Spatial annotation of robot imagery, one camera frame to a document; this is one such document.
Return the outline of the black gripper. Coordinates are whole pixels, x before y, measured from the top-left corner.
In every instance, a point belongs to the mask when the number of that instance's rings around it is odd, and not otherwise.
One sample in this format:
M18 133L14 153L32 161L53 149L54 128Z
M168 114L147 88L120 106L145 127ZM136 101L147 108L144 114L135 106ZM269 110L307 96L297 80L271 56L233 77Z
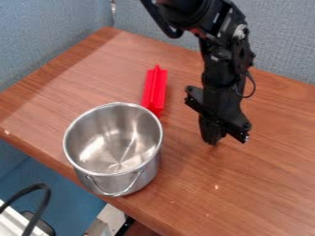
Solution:
M197 113L203 141L215 146L231 135L244 143L249 137L251 123L240 108L241 98L232 88L185 87L185 105Z

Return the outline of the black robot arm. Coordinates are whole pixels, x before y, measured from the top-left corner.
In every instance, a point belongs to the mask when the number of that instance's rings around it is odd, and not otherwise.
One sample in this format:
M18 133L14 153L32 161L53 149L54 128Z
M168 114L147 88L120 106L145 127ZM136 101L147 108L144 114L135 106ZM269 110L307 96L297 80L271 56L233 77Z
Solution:
M248 68L255 53L249 48L245 15L231 0L140 0L163 33L172 39L191 32L204 63L201 86L185 88L185 104L197 113L200 135L215 145L232 136L249 137L252 124L241 110Z

